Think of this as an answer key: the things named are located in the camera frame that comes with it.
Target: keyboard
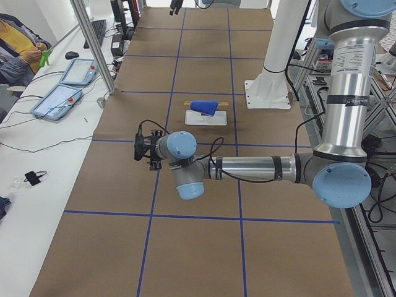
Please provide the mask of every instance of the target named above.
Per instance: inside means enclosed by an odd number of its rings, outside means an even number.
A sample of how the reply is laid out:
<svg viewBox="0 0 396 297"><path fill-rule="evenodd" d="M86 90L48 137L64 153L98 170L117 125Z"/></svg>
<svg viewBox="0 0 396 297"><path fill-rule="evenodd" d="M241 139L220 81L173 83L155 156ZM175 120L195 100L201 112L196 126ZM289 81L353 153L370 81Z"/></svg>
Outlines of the keyboard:
<svg viewBox="0 0 396 297"><path fill-rule="evenodd" d="M98 38L99 45L101 46L103 43L103 39L105 39L106 33L106 20L94 20L91 22L93 31ZM84 43L84 48L89 48L87 41Z"/></svg>

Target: sticker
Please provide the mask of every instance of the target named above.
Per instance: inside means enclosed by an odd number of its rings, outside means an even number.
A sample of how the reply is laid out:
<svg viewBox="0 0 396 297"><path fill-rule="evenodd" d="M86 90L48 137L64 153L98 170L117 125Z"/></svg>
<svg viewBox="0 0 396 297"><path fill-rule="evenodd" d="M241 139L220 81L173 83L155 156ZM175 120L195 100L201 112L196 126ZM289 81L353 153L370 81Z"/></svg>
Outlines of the sticker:
<svg viewBox="0 0 396 297"><path fill-rule="evenodd" d="M327 104L345 104L345 106L368 106L369 96L356 95L329 95Z"/></svg>
<svg viewBox="0 0 396 297"><path fill-rule="evenodd" d="M375 63L376 46L372 43L336 48L334 51L332 76L337 74L372 76Z"/></svg>

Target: table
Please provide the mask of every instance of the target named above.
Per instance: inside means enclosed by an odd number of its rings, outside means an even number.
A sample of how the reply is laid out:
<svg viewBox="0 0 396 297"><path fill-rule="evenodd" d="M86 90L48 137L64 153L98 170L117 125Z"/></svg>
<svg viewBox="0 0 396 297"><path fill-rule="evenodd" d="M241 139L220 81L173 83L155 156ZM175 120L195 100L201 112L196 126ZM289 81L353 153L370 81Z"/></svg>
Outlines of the table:
<svg viewBox="0 0 396 297"><path fill-rule="evenodd" d="M113 20L107 19L107 28L111 28ZM91 58L90 50L83 49L84 41L81 29L72 32L54 49L49 57L51 65L40 69L36 76L64 71L70 62L64 58L67 51L78 52L80 58ZM105 38L101 47L107 63L113 60L110 44L111 38ZM52 74L38 79L26 88L22 96L43 96L60 77L61 74ZM36 119L0 129L0 141L20 149L37 150L63 140L91 136L102 114L97 98L105 95L106 91L103 81L97 78L83 90L83 93L89 93L81 103L58 123ZM0 127L32 119L31 114L13 112L29 112L37 100L35 97L21 98L7 115L5 120L9 121ZM0 296L29 295L89 145L88 138L37 153L18 152L0 146L0 195L12 202L8 214L0 221ZM45 170L48 176L34 187L17 188L12 185L14 177L24 178L24 174L31 170Z"/></svg>

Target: yellow shirt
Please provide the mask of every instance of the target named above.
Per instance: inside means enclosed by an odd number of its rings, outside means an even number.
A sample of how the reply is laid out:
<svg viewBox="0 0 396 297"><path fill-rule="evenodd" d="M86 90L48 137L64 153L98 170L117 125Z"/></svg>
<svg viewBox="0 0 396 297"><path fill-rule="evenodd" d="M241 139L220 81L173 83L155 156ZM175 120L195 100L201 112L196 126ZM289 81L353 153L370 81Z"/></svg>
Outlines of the yellow shirt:
<svg viewBox="0 0 396 297"><path fill-rule="evenodd" d="M34 50L36 46L32 43L32 41L27 38L23 33L19 32L13 26L9 25L7 22L2 22L6 28L4 30L0 30L0 38L3 39L6 43L8 43L11 47L15 49L20 55L23 55L29 50ZM34 73L40 69L40 62L35 62L29 64L30 68Z"/></svg>

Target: metal pole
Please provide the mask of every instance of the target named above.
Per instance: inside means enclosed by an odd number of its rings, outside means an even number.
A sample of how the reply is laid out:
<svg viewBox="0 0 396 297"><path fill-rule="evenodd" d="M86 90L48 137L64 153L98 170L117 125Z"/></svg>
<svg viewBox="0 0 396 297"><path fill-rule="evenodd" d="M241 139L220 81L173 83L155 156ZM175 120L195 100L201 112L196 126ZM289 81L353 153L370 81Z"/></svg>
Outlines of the metal pole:
<svg viewBox="0 0 396 297"><path fill-rule="evenodd" d="M109 91L109 94L112 95L116 90L116 86L114 85L113 79L110 76L105 57L101 52L99 42L95 36L95 32L93 31L87 12L85 11L84 2L83 0L70 0L70 2L73 6L75 16L79 21L81 31L84 34L85 39L87 40L91 53L93 54L93 58L98 64L100 75L102 76L103 81L106 84L106 88Z"/></svg>

